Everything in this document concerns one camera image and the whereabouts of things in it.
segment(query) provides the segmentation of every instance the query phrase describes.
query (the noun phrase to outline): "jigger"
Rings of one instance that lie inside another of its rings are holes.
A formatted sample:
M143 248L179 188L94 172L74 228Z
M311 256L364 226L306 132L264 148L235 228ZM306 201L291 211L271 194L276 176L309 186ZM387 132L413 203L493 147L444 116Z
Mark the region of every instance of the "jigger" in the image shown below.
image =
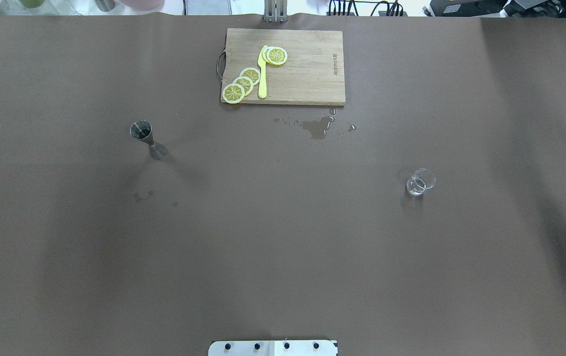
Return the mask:
M129 129L131 137L136 140L141 140L149 145L149 154L154 160L161 160L168 154L168 150L161 144L153 140L153 128L151 124L145 120L134 122Z

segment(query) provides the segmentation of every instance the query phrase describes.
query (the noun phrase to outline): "lime slice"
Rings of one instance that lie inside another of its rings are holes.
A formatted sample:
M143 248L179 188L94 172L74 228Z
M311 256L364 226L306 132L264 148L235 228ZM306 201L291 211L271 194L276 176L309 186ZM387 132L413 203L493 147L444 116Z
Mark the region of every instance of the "lime slice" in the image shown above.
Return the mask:
M265 50L265 61L272 65L281 65L287 61L287 51L282 47L268 47Z
M239 74L240 77L248 77L254 85L258 84L261 81L261 73L257 68L245 68Z
M245 90L240 84L228 84L221 91L221 97L228 104L237 104L245 97Z
M237 83L244 88L245 96L250 95L252 89L254 89L254 83L252 83L252 79L249 77L238 77L233 83Z

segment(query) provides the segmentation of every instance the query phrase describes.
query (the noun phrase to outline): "cutting board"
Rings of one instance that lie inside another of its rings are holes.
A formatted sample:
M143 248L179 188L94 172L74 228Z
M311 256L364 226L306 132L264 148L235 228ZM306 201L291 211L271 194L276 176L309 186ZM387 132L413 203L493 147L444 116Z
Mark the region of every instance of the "cutting board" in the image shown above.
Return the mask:
M344 105L341 31L228 29L221 88L231 84L244 68L259 68L257 59L263 45L285 48L287 62L267 65L265 99L259 98L257 85L240 104Z

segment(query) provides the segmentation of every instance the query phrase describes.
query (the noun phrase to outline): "yellow knife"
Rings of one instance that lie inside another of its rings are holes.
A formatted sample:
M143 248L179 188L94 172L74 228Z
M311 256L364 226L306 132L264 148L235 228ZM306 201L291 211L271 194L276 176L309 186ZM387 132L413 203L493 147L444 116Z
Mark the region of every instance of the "yellow knife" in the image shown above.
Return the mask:
M259 81L259 97L261 99L265 99L267 97L267 81L265 80L265 66L267 62L265 62L265 58L263 57L263 52L267 48L267 45L264 45L259 52L259 58L257 64L261 70L261 81Z

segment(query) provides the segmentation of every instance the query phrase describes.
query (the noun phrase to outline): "white plastic mount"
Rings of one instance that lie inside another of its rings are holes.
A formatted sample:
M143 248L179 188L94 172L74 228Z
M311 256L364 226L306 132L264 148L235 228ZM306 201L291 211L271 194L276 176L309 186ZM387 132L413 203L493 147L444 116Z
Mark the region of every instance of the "white plastic mount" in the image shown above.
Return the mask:
M336 340L213 342L208 356L337 356Z

